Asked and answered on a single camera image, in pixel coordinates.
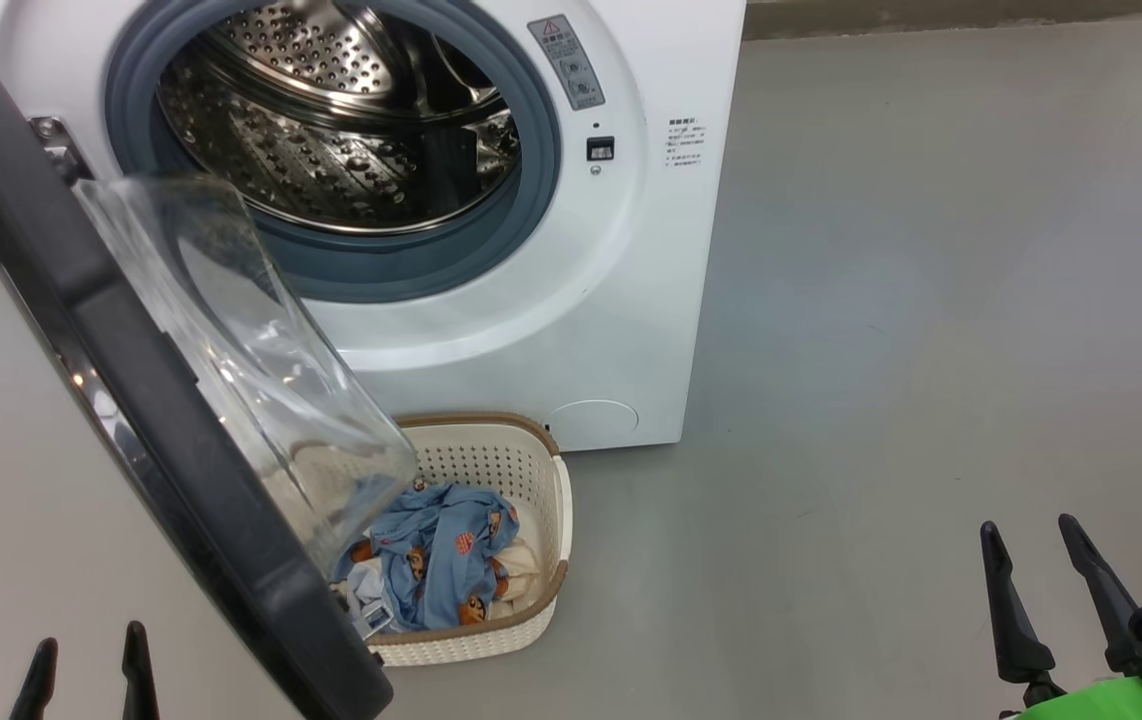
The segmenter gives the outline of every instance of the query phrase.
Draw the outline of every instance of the clothes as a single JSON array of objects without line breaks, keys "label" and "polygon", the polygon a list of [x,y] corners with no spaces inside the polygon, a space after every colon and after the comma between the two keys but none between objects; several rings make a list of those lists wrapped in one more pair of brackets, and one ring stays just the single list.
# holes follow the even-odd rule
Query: clothes
[{"label": "clothes", "polygon": [[513,510],[517,512],[517,537],[508,543],[508,547],[494,553],[492,560],[499,562],[507,575],[507,587],[489,607],[486,618],[498,621],[524,611],[533,606],[544,594],[544,574],[540,571],[540,534],[539,525],[522,521],[534,518],[534,510],[521,499],[510,499]]},{"label": "clothes", "polygon": [[370,539],[355,543],[338,566],[349,611],[361,614],[376,598],[365,560],[373,557],[383,568],[378,597],[393,616],[387,632],[481,623],[508,582],[494,555],[517,530],[516,511],[498,493],[418,483],[376,518]]}]

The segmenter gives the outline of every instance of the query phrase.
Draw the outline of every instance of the white plastic basket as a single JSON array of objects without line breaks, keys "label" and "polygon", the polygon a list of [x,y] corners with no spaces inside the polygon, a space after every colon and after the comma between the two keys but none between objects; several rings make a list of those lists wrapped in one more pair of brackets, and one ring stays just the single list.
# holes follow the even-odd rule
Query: white plastic basket
[{"label": "white plastic basket", "polygon": [[415,445],[420,478],[428,483],[492,488],[533,507],[539,529],[544,592],[525,610],[476,625],[373,635],[371,651],[385,665],[437,665],[513,653],[534,642],[553,619],[571,559],[571,483],[557,443],[520,415],[434,415],[400,419]]}]

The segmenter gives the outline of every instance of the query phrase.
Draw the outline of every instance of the brown basket rim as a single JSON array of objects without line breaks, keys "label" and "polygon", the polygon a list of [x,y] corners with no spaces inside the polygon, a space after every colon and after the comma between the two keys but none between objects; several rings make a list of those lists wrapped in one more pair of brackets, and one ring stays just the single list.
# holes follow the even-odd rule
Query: brown basket rim
[{"label": "brown basket rim", "polygon": [[405,418],[396,418],[394,423],[399,424],[399,427],[403,429],[428,429],[435,427],[435,425],[510,425],[515,429],[522,429],[526,432],[533,434],[533,437],[540,438],[540,443],[544,445],[545,450],[549,451],[549,456],[558,457],[562,455],[562,450],[558,449],[557,441],[554,441],[553,435],[549,434],[549,430],[544,429],[542,425],[536,423],[534,419],[525,418],[525,416],[517,415],[515,413],[441,413],[433,415],[410,415]]},{"label": "brown basket rim", "polygon": [[[524,429],[540,439],[544,447],[549,451],[549,456],[558,457],[558,443],[553,441],[553,435],[548,430],[540,427],[533,419],[524,418],[522,415],[513,413],[449,413],[435,415],[415,415],[410,418],[397,418],[400,427],[403,429],[428,429],[439,425],[510,425],[515,429]],[[522,623],[534,618],[544,613],[554,600],[557,600],[562,590],[562,582],[566,579],[566,560],[558,560],[558,566],[553,570],[553,582],[544,589],[539,600],[525,610],[515,611],[508,618],[488,619],[485,623],[467,625],[460,627],[448,627],[443,630],[417,630],[413,633],[397,633],[392,635],[371,635],[367,639],[367,646],[389,647],[399,645],[431,643],[439,641],[453,641],[453,639],[480,635],[484,633],[498,632],[498,630],[514,629]]]}]

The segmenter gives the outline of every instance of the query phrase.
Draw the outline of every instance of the label tag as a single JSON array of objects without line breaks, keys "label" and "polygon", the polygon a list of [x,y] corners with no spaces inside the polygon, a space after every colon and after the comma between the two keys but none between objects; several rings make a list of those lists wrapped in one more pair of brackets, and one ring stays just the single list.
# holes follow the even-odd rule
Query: label tag
[{"label": "label tag", "polygon": [[572,110],[595,109],[608,101],[598,86],[598,74],[593,72],[589,56],[585,55],[566,15],[534,19],[526,23],[526,29],[542,47],[553,72],[562,79],[562,90],[566,91]]},{"label": "label tag", "polygon": [[685,168],[703,162],[703,134],[708,131],[698,118],[668,120],[664,137],[664,167]]}]

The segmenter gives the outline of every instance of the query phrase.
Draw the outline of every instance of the front-load washing machine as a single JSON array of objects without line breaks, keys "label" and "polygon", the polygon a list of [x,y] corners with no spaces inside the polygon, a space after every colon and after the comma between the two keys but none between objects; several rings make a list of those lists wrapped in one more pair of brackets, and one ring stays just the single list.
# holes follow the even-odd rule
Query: front-load washing machine
[{"label": "front-load washing machine", "polygon": [[72,143],[65,173],[238,187],[385,410],[510,411],[589,450],[679,439],[741,22],[743,0],[0,0],[0,79]]}]

